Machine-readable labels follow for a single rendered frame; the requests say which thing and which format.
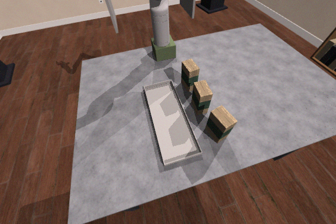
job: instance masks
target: rectangular tray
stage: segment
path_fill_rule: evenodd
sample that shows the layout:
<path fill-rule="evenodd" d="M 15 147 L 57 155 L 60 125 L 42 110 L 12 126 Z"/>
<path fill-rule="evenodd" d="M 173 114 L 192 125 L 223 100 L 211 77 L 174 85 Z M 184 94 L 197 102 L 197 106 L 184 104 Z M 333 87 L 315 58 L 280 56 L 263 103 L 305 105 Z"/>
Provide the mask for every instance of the rectangular tray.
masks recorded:
<path fill-rule="evenodd" d="M 201 155 L 201 148 L 171 80 L 144 86 L 163 165 Z"/>

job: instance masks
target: wooden floor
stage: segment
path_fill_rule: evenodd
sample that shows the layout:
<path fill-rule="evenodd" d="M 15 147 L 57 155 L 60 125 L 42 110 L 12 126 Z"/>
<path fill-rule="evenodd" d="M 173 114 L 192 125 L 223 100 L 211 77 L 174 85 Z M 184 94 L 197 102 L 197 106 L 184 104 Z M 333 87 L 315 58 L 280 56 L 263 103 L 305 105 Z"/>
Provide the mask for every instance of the wooden floor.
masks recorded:
<path fill-rule="evenodd" d="M 261 23 L 306 58 L 316 50 L 244 0 L 225 5 L 214 14 L 196 7 L 194 19 L 169 7 L 173 40 Z M 149 10 L 117 21 L 118 35 L 101 18 L 0 40 L 0 60 L 15 63 L 12 83 L 0 88 L 1 224 L 67 223 L 81 61 L 151 46 Z M 336 223 L 335 179 L 333 136 L 90 223 Z"/>

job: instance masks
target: baseboard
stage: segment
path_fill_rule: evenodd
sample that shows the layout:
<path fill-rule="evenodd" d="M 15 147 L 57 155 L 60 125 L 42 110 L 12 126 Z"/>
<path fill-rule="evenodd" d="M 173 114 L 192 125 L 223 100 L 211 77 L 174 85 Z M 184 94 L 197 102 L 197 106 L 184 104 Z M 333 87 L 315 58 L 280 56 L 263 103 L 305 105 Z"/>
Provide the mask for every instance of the baseboard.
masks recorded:
<path fill-rule="evenodd" d="M 289 28 L 294 33 L 298 34 L 299 36 L 301 36 L 303 39 L 307 40 L 314 46 L 319 47 L 322 44 L 323 42 L 322 40 L 312 35 L 308 31 L 302 29 L 301 27 L 299 27 L 292 21 L 281 16 L 280 14 L 273 11 L 272 9 L 268 8 L 267 6 L 263 5 L 259 1 L 257 0 L 245 0 L 245 1 L 255 6 L 260 11 L 264 12 L 265 14 L 272 17 L 276 21 L 280 22 L 282 25 Z M 180 0 L 169 0 L 169 5 L 177 5 L 177 4 L 180 4 Z M 115 9 L 115 12 L 116 12 L 116 15 L 119 15 L 119 14 L 127 14 L 127 13 L 148 10 L 149 8 L 150 8 L 149 4 L 144 4 L 144 5 L 136 5 L 134 7 Z M 108 11 L 104 11 L 104 12 L 85 14 L 85 15 L 80 15 L 80 16 L 75 16 L 75 17 L 70 17 L 70 18 L 63 18 L 60 20 L 48 21 L 48 22 L 43 22 L 43 23 L 38 23 L 38 24 L 33 24 L 33 25 L 28 25 L 28 26 L 23 26 L 23 27 L 15 27 L 13 29 L 0 30 L 0 39 L 3 36 L 7 36 L 7 35 L 14 35 L 18 33 L 24 33 L 24 32 L 29 32 L 29 31 L 39 30 L 39 29 L 47 29 L 49 27 L 56 27 L 56 26 L 61 26 L 61 25 L 66 25 L 66 24 L 71 24 L 71 23 L 76 23 L 76 22 L 86 21 L 86 20 L 94 20 L 97 18 L 104 18 L 108 16 L 110 16 Z"/>
<path fill-rule="evenodd" d="M 264 12 L 267 14 L 269 17 L 273 18 L 277 22 L 281 23 L 284 25 L 286 28 L 292 30 L 295 34 L 301 36 L 303 39 L 306 41 L 310 42 L 312 45 L 319 47 L 323 41 L 319 38 L 317 38 L 315 35 L 309 33 L 307 30 L 304 30 L 302 27 L 296 25 L 289 19 L 285 18 L 284 16 L 278 14 L 277 12 L 273 11 L 269 7 L 263 5 L 257 0 L 245 0 L 254 7 L 258 8 L 260 11 Z"/>

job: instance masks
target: gray carpet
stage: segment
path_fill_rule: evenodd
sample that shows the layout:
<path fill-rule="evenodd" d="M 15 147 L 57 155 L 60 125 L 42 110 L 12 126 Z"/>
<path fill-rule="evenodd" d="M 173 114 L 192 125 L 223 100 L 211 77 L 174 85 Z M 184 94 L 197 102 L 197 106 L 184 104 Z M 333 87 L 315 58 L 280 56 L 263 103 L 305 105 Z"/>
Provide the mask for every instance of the gray carpet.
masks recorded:
<path fill-rule="evenodd" d="M 336 81 L 261 24 L 83 61 L 69 224 L 86 223 L 336 135 Z M 196 116 L 181 62 L 200 67 L 213 99 Z M 164 167 L 143 86 L 173 80 L 202 156 Z M 236 119 L 224 142 L 203 133 L 223 105 Z"/>

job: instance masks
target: framed mirror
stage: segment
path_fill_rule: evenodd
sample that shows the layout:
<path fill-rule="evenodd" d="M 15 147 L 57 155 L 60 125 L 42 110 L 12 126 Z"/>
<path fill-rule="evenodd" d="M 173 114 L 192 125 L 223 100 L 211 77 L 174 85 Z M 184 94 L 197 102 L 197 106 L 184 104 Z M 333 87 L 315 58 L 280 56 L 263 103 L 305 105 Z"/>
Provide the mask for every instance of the framed mirror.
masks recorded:
<path fill-rule="evenodd" d="M 310 58 L 336 76 L 336 28 Z"/>

